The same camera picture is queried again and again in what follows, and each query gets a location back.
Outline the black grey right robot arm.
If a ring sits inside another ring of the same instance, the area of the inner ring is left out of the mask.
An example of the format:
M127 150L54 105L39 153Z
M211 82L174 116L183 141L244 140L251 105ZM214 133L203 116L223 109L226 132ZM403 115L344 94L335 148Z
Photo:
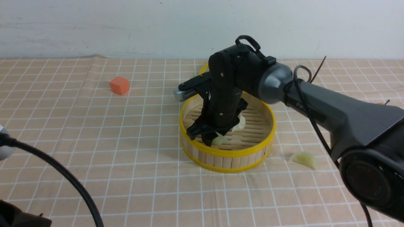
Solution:
M186 134L210 146L239 122L246 92L266 104L284 105L306 116L339 170L343 183L367 208L403 222L403 109L362 102L298 78L294 70L264 56L260 46L236 41L208 59L209 72L179 85L204 100Z

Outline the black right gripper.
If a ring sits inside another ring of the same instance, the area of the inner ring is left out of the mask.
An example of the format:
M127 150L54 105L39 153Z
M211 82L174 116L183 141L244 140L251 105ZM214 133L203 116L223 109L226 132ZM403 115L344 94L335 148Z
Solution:
M239 122L238 114L246 108L246 102L241 102L242 90L235 86L211 85L207 97L204 98L200 116L187 129L190 139L201 136L202 142L211 147L217 133L225 136Z

